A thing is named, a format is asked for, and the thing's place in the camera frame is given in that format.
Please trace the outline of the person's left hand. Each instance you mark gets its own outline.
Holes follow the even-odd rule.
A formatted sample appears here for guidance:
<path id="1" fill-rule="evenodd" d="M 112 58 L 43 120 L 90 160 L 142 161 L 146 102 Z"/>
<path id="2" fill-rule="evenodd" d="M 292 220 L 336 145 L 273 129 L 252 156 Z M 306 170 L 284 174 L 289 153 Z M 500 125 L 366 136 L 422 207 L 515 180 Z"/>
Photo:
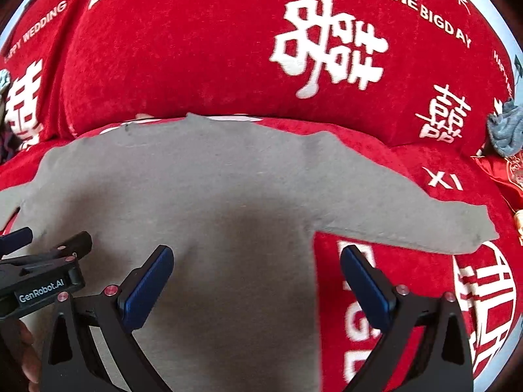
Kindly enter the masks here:
<path id="1" fill-rule="evenodd" d="M 38 392 L 40 390 L 42 362 L 34 348 L 35 338 L 33 334 L 24 322 L 19 319 L 11 319 L 1 323 L 1 337 L 5 340 L 7 349 L 26 376 L 28 391 Z"/>

